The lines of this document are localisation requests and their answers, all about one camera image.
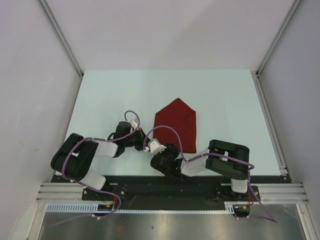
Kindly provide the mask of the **dark red cloth napkin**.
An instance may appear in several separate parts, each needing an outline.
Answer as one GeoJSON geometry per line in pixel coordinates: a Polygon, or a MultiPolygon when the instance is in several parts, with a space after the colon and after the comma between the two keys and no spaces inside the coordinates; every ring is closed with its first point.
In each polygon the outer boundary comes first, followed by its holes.
{"type": "Polygon", "coordinates": [[[153,138],[161,144],[173,144],[187,154],[197,152],[197,118],[196,111],[180,98],[175,99],[155,114],[153,138]]]}

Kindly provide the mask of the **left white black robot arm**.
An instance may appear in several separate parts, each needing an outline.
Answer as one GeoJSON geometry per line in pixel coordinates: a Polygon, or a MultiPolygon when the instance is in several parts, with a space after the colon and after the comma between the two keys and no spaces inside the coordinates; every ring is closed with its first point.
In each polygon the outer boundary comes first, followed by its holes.
{"type": "Polygon", "coordinates": [[[142,151],[144,131],[134,121],[120,121],[108,138],[87,138],[72,133],[53,156],[50,167],[66,179],[77,181],[93,188],[93,194],[100,200],[110,196],[107,180],[91,168],[93,159],[98,157],[117,158],[126,148],[142,151]]]}

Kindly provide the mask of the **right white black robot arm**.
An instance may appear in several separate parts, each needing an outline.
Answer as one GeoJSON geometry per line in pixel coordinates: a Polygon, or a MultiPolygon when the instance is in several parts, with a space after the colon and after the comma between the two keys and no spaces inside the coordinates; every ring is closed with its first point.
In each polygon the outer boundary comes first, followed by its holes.
{"type": "Polygon", "coordinates": [[[244,145],[213,139],[208,148],[190,159],[183,159],[178,148],[172,144],[160,144],[151,140],[144,148],[153,154],[150,166],[163,175],[174,179],[188,179],[206,170],[218,173],[231,180],[227,193],[242,201],[249,194],[250,149],[244,145]]]}

